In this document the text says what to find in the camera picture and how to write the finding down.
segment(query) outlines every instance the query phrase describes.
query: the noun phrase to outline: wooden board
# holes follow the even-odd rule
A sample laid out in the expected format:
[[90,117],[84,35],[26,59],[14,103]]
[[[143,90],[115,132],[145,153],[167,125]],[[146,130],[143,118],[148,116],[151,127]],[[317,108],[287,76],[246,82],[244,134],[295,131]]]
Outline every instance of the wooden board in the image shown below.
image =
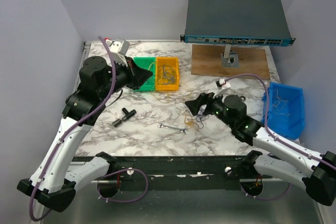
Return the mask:
[[240,73],[254,73],[264,80],[270,80],[264,49],[231,47],[238,54],[239,68],[222,67],[220,56],[224,49],[223,46],[193,45],[191,74],[230,77]]

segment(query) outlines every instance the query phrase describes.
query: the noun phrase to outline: table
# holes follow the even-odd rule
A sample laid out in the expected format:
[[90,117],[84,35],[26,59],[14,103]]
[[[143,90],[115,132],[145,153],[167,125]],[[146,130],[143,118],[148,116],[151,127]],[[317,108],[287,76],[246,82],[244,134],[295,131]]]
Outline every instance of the table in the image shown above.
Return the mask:
[[[191,44],[181,42],[130,41],[127,56],[130,57],[178,57],[180,65],[180,89],[163,93],[135,92],[127,88],[120,100],[107,107],[99,116],[95,126],[82,141],[78,156],[94,156],[106,152],[114,156],[200,156],[200,155],[245,155],[256,148],[236,140],[230,128],[214,116],[204,121],[204,128],[189,129],[186,135],[167,129],[159,129],[157,124],[186,127],[184,124],[186,100],[193,100],[201,92],[215,92],[218,77],[191,75]],[[260,46],[266,51],[271,81],[279,82],[279,76],[268,46]],[[89,57],[109,58],[101,42],[93,42]],[[247,113],[261,120],[264,89],[257,80],[235,79],[230,81],[231,90],[227,94],[244,95]],[[107,104],[111,103],[114,94]],[[118,128],[112,122],[122,116],[121,109],[136,109],[134,117]]]

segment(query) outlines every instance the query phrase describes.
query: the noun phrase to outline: black cable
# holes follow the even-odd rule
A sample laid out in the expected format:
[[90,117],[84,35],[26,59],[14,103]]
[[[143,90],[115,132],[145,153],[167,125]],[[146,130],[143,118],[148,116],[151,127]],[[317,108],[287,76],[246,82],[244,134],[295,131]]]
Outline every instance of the black cable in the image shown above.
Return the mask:
[[111,104],[107,105],[106,108],[107,108],[108,106],[111,106],[112,104],[114,104],[116,101],[118,101],[119,98],[121,97],[121,95],[122,95],[122,90],[120,91],[119,96],[118,96],[113,102],[111,102]]

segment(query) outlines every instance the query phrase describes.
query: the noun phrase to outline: black t-shaped tool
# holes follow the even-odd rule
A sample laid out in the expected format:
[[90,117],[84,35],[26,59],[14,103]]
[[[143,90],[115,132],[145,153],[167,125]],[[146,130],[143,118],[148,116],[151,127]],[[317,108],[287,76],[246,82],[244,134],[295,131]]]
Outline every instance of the black t-shaped tool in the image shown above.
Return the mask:
[[126,108],[122,108],[121,110],[122,110],[122,112],[124,112],[125,116],[123,118],[121,118],[121,119],[115,120],[112,123],[112,125],[114,127],[119,126],[121,123],[127,121],[129,118],[131,118],[132,116],[134,116],[136,114],[136,110],[131,110],[131,112],[128,112],[128,110]]

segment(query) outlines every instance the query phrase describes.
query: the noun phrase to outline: gray floor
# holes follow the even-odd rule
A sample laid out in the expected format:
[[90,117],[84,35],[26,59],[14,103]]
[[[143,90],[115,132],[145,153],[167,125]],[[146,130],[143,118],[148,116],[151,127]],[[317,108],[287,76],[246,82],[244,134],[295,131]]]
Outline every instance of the gray floor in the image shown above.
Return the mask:
[[[269,182],[262,196],[276,196],[287,188],[283,182]],[[140,192],[120,195],[132,198]],[[319,224],[323,223],[317,204],[304,191],[293,186],[276,201],[247,198],[241,191],[151,191],[131,204],[98,200],[95,185],[82,189],[71,206],[62,213],[52,212],[43,222],[52,223],[183,223],[183,224]]]

